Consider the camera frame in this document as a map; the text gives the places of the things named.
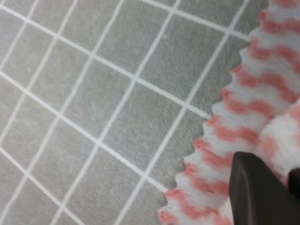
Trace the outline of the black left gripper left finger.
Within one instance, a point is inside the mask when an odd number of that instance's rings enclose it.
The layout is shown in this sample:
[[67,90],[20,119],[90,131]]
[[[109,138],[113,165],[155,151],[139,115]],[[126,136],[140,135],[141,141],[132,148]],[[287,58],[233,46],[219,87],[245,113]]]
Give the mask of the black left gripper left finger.
[[300,199],[252,153],[236,152],[229,182],[235,225],[298,225]]

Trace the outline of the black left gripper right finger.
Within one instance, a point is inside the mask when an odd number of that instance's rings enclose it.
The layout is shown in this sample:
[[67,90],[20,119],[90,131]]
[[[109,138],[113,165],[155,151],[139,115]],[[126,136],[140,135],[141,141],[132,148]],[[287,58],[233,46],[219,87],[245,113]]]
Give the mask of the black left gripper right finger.
[[300,199],[300,168],[292,169],[289,172],[288,188],[291,194]]

